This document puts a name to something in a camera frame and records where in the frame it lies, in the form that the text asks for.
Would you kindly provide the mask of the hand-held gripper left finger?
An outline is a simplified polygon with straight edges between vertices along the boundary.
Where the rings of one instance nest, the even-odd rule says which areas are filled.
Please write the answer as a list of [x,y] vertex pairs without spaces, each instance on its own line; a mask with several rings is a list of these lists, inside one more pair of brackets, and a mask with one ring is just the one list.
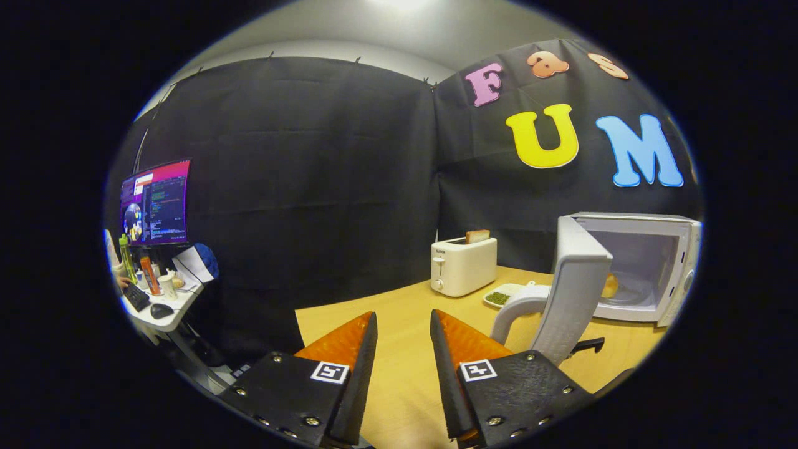
[[377,346],[377,315],[368,311],[305,349],[271,352],[219,395],[257,426],[303,447],[354,448]]

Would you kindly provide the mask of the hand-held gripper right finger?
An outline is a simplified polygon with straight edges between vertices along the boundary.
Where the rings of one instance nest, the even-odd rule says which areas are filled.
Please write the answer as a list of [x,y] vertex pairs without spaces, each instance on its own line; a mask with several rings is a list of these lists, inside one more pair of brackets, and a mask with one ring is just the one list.
[[540,352],[513,353],[441,310],[430,337],[446,429],[461,448],[506,447],[593,400]]

